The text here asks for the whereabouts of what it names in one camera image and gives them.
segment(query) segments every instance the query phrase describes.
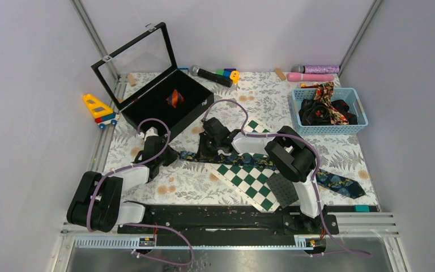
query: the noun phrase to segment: blue basket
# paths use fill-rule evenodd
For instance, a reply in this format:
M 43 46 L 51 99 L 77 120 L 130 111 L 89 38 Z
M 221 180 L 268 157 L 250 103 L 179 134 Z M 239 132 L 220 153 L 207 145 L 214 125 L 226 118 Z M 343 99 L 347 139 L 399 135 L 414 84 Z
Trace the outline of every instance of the blue basket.
M 347 126 L 303 126 L 299 118 L 299 110 L 304 99 L 313 99 L 316 89 L 295 89 L 290 101 L 291 118 L 296 132 L 300 135 L 313 134 L 356 134 L 368 125 L 368 119 L 359 100 L 356 90 L 353 88 L 334 88 L 331 100 L 344 100 L 349 105 L 349 112 L 357 116 L 357 125 Z

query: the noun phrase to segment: toy vehicle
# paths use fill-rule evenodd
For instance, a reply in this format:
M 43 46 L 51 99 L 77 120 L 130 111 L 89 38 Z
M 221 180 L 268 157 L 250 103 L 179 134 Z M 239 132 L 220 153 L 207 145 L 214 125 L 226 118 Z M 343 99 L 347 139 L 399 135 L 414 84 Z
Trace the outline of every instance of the toy vehicle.
M 107 124 L 117 124 L 119 115 L 109 106 L 102 103 L 91 94 L 84 95 L 83 100 L 100 129 L 105 129 Z

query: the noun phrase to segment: leaf pattern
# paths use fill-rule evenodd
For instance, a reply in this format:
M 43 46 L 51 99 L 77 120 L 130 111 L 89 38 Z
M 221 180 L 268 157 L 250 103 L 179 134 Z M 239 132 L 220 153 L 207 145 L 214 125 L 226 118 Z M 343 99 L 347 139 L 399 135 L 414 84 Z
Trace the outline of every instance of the leaf pattern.
M 157 73 L 135 73 L 137 86 L 127 87 L 125 97 L 129 97 Z M 301 82 L 281 81 L 275 73 L 240 73 L 240 80 L 231 88 L 203 78 L 194 77 L 214 93 L 215 100 L 232 99 L 246 108 L 251 118 L 265 124 L 271 130 L 282 126 L 291 126 L 289 96 Z M 340 87 L 339 79 L 334 80 Z M 237 129 L 244 121 L 244 114 L 232 103 L 219 103 L 213 107 L 210 117 L 217 117 L 230 130 Z M 172 142 L 177 151 L 196 152 L 199 143 L 199 128 L 202 116 L 197 118 Z M 319 151 L 321 168 L 341 176 L 357 180 L 366 195 L 352 199 L 338 195 L 330 190 L 321 191 L 328 205 L 376 205 L 377 199 L 369 178 L 361 178 L 357 173 L 367 171 L 359 141 L 355 135 L 308 135 L 304 139 Z M 136 149 L 143 147 L 143 141 L 137 137 L 135 129 L 120 118 L 106 158 L 105 171 L 129 165 L 134 160 Z M 159 175 L 150 183 L 136 186 L 123 192 L 122 199 L 149 204 L 169 205 L 249 205 L 232 188 L 211 175 L 203 164 L 188 161 L 175 161 L 168 167 L 161 167 Z

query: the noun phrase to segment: orange and black tie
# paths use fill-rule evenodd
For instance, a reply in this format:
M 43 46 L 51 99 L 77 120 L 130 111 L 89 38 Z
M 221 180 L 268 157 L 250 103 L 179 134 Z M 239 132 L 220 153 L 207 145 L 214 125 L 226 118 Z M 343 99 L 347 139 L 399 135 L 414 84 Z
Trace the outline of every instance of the orange and black tie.
M 184 97 L 182 97 L 182 95 L 176 89 L 174 89 L 173 93 L 166 98 L 166 100 L 169 105 L 177 108 L 178 105 L 181 105 L 184 102 Z

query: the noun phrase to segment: green and white checkered board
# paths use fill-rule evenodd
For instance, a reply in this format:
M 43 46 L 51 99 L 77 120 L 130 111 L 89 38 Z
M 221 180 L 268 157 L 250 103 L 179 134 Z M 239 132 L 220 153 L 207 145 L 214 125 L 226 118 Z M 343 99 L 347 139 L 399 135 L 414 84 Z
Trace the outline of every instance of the green and white checkered board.
M 244 130 L 249 132 L 269 132 L 255 119 L 251 119 Z M 221 181 L 233 188 L 248 203 L 264 213 L 272 213 L 279 203 L 266 184 L 266 180 L 279 171 L 270 169 L 258 169 L 254 167 L 242 167 L 224 164 L 206 164 L 206 168 Z

